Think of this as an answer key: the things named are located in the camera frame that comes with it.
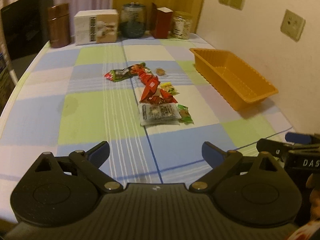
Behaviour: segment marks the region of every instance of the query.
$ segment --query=metal bolt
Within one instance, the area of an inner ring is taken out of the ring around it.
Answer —
[[[115,181],[109,181],[106,184],[104,184],[104,187],[109,190],[115,190],[115,189],[120,188],[120,183],[115,182]]]
[[[192,183],[192,187],[196,190],[202,190],[202,189],[206,189],[208,187],[208,184],[202,181],[196,181]]]

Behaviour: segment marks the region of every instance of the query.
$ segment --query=table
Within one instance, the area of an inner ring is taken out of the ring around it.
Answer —
[[[0,217],[15,221],[10,194],[44,151],[67,156],[106,140],[110,157],[101,170],[128,182],[189,184],[208,171],[201,146],[257,154],[260,138],[284,140],[292,126],[271,99],[235,112],[195,70],[189,48],[212,48],[195,34],[186,41],[153,37],[52,49],[47,43],[19,80],[0,118]],[[103,75],[145,62],[160,67],[194,124],[141,127],[137,77],[113,83]]]

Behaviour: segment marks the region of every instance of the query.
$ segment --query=white wall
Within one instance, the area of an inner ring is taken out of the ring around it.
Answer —
[[[298,42],[280,32],[286,9],[306,20]],[[320,0],[246,0],[242,11],[205,0],[197,33],[271,81],[297,131],[320,133]]]

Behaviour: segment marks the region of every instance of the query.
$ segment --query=brown canister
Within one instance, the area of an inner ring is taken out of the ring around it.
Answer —
[[[52,48],[60,48],[71,43],[68,3],[48,8],[48,26]]]

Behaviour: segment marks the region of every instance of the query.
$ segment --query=orange plastic basket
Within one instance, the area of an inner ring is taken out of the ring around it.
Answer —
[[[260,103],[278,90],[230,51],[190,49],[196,70],[236,111]]]

